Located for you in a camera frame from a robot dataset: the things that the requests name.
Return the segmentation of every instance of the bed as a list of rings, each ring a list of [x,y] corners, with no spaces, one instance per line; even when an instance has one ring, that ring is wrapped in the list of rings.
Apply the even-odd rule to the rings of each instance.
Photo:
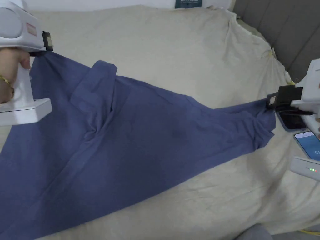
[[[294,4],[238,0],[234,11],[245,27],[235,13],[214,7],[170,11],[133,6],[34,15],[51,32],[59,54],[88,66],[99,59],[114,63],[118,75],[220,108],[264,98],[304,76],[309,60],[317,57],[316,52],[308,55],[313,38],[302,34],[306,31],[302,17],[312,8],[300,3],[304,11],[295,11],[297,17],[291,20],[288,9]],[[282,16],[282,11],[287,11],[283,25],[289,24],[288,32],[293,34],[293,28],[301,25],[301,37],[290,35],[288,41],[279,34],[287,28],[278,26],[280,20],[270,14]],[[271,22],[279,28],[276,33],[268,29]],[[9,130],[0,128],[2,144]],[[291,156],[303,156],[302,151],[278,120],[274,134],[265,148],[252,154],[139,204],[42,239],[233,239],[256,223],[272,234],[320,223],[318,183],[287,170]]]

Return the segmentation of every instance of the gray headboard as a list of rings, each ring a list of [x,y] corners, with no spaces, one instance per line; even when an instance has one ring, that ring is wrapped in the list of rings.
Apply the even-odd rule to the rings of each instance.
[[[320,0],[236,0],[233,11],[262,33],[295,82],[320,58]]]

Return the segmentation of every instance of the white bedsheet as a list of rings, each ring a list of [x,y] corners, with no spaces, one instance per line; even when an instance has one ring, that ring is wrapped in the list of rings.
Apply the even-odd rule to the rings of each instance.
[[[89,66],[99,59],[114,63],[118,75],[191,95],[211,108],[264,98],[288,80],[269,45],[225,10],[137,6],[35,15],[57,53]],[[290,156],[303,153],[279,122],[274,133],[263,149],[43,239],[215,240],[232,239],[256,223],[271,233],[317,224],[318,183],[287,171]]]

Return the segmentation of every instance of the blue fabric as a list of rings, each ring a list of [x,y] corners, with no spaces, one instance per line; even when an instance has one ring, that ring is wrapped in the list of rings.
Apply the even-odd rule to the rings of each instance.
[[[141,202],[265,146],[265,100],[210,109],[192,97],[55,53],[33,64],[53,112],[14,126],[0,155],[0,239],[31,240]]]

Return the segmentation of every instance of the phone screen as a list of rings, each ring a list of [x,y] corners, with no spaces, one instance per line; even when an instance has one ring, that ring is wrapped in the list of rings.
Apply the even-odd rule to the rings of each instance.
[[[295,135],[309,158],[320,161],[320,140],[313,132],[303,132]]]

